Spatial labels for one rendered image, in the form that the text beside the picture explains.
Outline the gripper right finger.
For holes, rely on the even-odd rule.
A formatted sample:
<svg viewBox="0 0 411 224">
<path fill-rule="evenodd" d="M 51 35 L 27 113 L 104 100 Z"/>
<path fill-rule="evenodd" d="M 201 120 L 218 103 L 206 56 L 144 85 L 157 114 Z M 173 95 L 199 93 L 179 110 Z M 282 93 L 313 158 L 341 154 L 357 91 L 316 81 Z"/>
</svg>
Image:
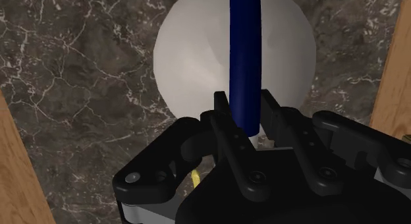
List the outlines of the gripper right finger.
<svg viewBox="0 0 411 224">
<path fill-rule="evenodd" d="M 379 169 L 391 184 L 411 189 L 411 145 L 357 123 L 332 111 L 318 111 L 308 118 L 293 107 L 281 107 L 268 90 L 261 91 L 261 125 L 268 139 L 278 147 L 291 147 L 310 189 L 320 196 L 341 194 L 354 180 L 354 172 L 331 143 L 335 134 L 352 137 L 353 148 L 342 147 L 356 157 L 364 152 L 371 158 L 369 169 Z"/>
</svg>

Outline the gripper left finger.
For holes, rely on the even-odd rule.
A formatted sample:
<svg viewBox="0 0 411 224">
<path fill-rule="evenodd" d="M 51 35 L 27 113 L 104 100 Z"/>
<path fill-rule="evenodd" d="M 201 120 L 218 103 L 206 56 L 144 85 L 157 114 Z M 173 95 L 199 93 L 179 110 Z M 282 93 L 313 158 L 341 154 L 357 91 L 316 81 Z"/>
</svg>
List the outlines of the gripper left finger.
<svg viewBox="0 0 411 224">
<path fill-rule="evenodd" d="M 253 202 L 268 199 L 267 174 L 256 167 L 256 151 L 233 121 L 224 92 L 214 93 L 212 110 L 199 119 L 177 119 L 119 170 L 113 177 L 115 198 L 126 205 L 167 202 L 207 155 L 229 162 L 243 197 Z"/>
</svg>

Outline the dark blue pen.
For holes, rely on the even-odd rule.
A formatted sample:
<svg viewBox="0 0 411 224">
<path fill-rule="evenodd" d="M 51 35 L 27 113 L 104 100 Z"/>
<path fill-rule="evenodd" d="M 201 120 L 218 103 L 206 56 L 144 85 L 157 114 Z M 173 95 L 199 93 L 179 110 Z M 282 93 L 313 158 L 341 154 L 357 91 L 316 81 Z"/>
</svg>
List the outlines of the dark blue pen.
<svg viewBox="0 0 411 224">
<path fill-rule="evenodd" d="M 229 105 L 247 136 L 260 131 L 261 0 L 229 0 Z"/>
</svg>

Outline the small yellow object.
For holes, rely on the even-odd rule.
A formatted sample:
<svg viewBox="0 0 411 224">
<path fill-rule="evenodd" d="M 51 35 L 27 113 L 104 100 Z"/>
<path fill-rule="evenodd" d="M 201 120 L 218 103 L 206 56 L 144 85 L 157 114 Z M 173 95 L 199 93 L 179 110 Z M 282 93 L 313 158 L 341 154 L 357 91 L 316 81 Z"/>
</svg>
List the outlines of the small yellow object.
<svg viewBox="0 0 411 224">
<path fill-rule="evenodd" d="M 191 172 L 191 179 L 193 188 L 196 188 L 201 182 L 200 174 L 196 169 Z"/>
</svg>

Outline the white round bowl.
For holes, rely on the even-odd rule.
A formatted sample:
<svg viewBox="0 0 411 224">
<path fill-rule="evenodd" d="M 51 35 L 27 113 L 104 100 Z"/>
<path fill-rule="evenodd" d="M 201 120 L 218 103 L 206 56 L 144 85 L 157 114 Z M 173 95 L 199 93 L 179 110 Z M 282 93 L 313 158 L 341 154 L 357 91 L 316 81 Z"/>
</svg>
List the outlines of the white round bowl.
<svg viewBox="0 0 411 224">
<path fill-rule="evenodd" d="M 171 113 L 199 117 L 213 95 L 229 98 L 229 0 L 178 0 L 161 25 L 153 50 L 158 90 Z M 298 108 L 315 74 L 312 27 L 293 0 L 261 0 L 261 90 Z M 249 137 L 256 144 L 264 135 Z"/>
</svg>

